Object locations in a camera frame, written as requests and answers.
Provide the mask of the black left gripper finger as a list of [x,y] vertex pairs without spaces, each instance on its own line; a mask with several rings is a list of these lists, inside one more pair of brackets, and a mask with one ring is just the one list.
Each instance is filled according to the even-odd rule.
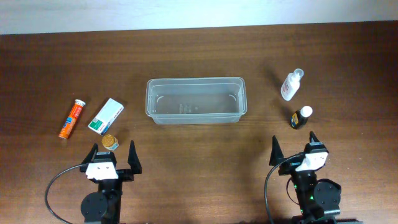
[[95,157],[96,153],[98,152],[98,145],[97,143],[94,143],[93,147],[91,148],[90,152],[87,154],[87,156],[84,158],[84,160],[81,162],[82,164],[87,164],[93,160]]
[[133,174],[142,174],[142,166],[137,156],[136,147],[133,140],[130,142],[127,163],[130,165]]

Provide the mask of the dark bottle white cap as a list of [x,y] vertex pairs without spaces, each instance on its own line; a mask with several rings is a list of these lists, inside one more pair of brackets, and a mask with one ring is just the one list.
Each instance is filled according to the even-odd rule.
[[290,126],[293,129],[301,129],[303,128],[307,121],[308,118],[312,115],[313,109],[311,106],[304,106],[300,110],[297,110],[290,119]]

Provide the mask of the orange effervescent tablet tube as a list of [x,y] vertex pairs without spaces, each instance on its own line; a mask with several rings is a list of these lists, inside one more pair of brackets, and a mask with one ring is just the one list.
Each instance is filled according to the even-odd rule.
[[85,106],[85,102],[79,99],[75,100],[75,104],[72,106],[72,109],[63,125],[58,136],[63,139],[68,139],[71,134],[75,123],[78,120],[80,113],[82,112]]

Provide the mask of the white green Panadol box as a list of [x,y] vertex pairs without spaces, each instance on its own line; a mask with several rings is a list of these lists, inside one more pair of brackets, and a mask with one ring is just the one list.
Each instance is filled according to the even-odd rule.
[[112,98],[108,99],[97,115],[90,121],[88,128],[103,136],[123,109],[124,106],[121,103]]

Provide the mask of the white squeeze bottle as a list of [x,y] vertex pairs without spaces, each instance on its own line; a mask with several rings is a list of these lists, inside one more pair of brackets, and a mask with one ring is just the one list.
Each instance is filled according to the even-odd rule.
[[296,68],[292,73],[289,73],[283,82],[280,93],[285,101],[290,101],[300,88],[300,80],[304,76],[304,71],[301,68]]

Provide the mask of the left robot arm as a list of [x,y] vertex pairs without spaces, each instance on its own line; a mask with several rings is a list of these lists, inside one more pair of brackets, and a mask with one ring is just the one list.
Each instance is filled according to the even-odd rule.
[[81,202],[81,214],[85,223],[119,223],[123,183],[134,181],[142,173],[134,141],[130,142],[127,163],[130,168],[117,169],[113,152],[99,152],[94,144],[81,163],[80,172],[98,185],[96,192],[88,194]]

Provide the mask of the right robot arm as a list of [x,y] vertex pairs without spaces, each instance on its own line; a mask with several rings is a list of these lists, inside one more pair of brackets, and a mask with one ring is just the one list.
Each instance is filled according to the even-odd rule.
[[336,218],[341,213],[341,185],[330,179],[317,179],[316,171],[323,168],[329,151],[318,140],[314,132],[309,133],[309,143],[302,152],[285,157],[279,142],[272,137],[272,150],[269,165],[272,169],[264,181],[264,200],[270,223],[273,223],[268,203],[268,183],[272,173],[277,170],[280,176],[288,175],[289,183],[293,183],[297,196],[297,204],[301,214],[292,217],[290,223],[298,224],[349,224],[360,223],[356,219]]

